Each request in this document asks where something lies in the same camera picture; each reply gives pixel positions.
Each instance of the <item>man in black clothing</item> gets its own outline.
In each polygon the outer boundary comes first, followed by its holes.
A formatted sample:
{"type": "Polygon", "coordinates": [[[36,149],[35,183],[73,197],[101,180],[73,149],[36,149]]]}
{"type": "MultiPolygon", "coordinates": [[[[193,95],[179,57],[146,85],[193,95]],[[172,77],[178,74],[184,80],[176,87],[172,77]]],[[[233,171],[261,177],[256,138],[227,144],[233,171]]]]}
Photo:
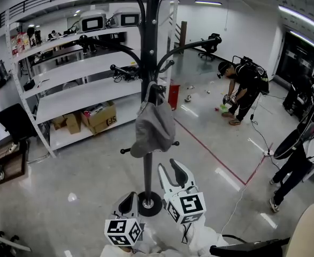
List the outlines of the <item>man in black clothing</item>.
{"type": "Polygon", "coordinates": [[[314,84],[314,78],[309,77],[306,74],[297,77],[291,84],[291,89],[287,94],[283,106],[286,110],[292,108],[293,103],[296,101],[299,93],[304,93],[308,98],[312,95],[312,85],[314,84]]]}
{"type": "Polygon", "coordinates": [[[222,113],[223,117],[234,118],[235,111],[239,107],[239,114],[235,119],[230,120],[229,124],[233,126],[240,125],[254,100],[260,93],[260,90],[258,89],[258,74],[253,66],[245,64],[221,62],[218,69],[221,74],[224,74],[231,80],[229,83],[228,96],[232,95],[235,83],[240,83],[238,92],[236,93],[235,104],[228,110],[228,112],[222,113]]]}

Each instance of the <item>gray cap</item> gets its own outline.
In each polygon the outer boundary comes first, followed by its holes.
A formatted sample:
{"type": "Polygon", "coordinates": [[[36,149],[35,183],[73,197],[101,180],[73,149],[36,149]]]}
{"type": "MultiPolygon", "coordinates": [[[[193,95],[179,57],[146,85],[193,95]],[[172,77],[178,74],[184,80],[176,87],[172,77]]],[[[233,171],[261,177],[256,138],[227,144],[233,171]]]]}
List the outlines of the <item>gray cap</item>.
{"type": "Polygon", "coordinates": [[[171,106],[160,95],[157,105],[146,101],[152,84],[155,82],[149,84],[147,97],[135,121],[136,142],[131,147],[131,155],[136,158],[156,149],[165,152],[174,142],[175,123],[171,106]]]}

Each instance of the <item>wooden post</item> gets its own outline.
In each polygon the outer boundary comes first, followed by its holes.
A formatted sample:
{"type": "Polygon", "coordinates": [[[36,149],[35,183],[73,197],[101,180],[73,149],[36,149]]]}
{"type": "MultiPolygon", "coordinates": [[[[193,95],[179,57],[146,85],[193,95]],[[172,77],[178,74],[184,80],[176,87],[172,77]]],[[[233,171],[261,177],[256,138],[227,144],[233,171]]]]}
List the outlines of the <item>wooden post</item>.
{"type": "Polygon", "coordinates": [[[183,47],[185,45],[185,38],[187,36],[187,24],[188,22],[182,21],[180,26],[180,37],[179,37],[179,46],[183,47]]]}

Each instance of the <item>cardboard box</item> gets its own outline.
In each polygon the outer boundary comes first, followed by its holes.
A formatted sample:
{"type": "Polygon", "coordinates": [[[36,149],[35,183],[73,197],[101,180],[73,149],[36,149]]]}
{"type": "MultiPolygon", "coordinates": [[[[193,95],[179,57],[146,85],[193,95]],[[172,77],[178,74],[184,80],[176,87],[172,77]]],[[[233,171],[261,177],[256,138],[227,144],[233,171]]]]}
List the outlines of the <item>cardboard box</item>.
{"type": "Polygon", "coordinates": [[[82,122],[90,129],[93,135],[96,135],[116,123],[116,108],[112,101],[107,101],[104,104],[104,108],[97,114],[90,117],[86,117],[81,114],[82,122]]]}
{"type": "Polygon", "coordinates": [[[66,126],[66,118],[64,116],[58,116],[54,119],[52,119],[53,126],[55,127],[55,130],[58,130],[64,126],[66,126]]]}
{"type": "Polygon", "coordinates": [[[66,127],[70,134],[78,133],[81,131],[81,119],[78,112],[64,115],[66,119],[66,127]]]}

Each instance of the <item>black coat rack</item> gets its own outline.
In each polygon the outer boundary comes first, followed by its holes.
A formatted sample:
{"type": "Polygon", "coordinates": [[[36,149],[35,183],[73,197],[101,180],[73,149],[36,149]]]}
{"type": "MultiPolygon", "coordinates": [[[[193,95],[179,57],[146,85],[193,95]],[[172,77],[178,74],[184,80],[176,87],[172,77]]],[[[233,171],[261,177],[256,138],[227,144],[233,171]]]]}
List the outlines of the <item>black coat rack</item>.
{"type": "MultiPolygon", "coordinates": [[[[159,7],[162,0],[147,0],[146,11],[143,5],[142,0],[136,0],[140,12],[141,12],[141,21],[138,24],[140,37],[141,37],[141,54],[140,58],[132,52],[132,50],[124,45],[111,43],[103,40],[97,40],[92,38],[87,38],[85,35],[82,35],[79,39],[79,44],[99,44],[101,46],[106,46],[108,48],[113,48],[126,54],[130,55],[137,63],[137,74],[140,75],[142,79],[141,84],[141,100],[145,99],[146,91],[149,82],[157,82],[158,74],[165,72],[170,66],[174,64],[173,60],[170,60],[166,66],[162,69],[165,61],[174,53],[181,52],[185,49],[194,48],[202,46],[205,44],[214,44],[217,39],[209,39],[200,42],[194,42],[191,44],[184,45],[183,47],[173,49],[169,51],[163,58],[157,63],[157,40],[158,40],[158,13],[159,7]]],[[[125,73],[124,70],[111,66],[112,70],[117,72],[125,73]]],[[[153,87],[154,90],[165,90],[161,86],[153,87]]],[[[156,94],[153,94],[151,91],[149,101],[155,102],[156,94]]],[[[122,149],[121,153],[125,153],[129,149],[122,149]]],[[[152,180],[152,153],[148,153],[143,158],[144,164],[144,183],[145,191],[139,194],[139,213],[143,216],[151,217],[155,216],[162,209],[162,200],[160,196],[151,190],[151,180],[152,180]]]]}

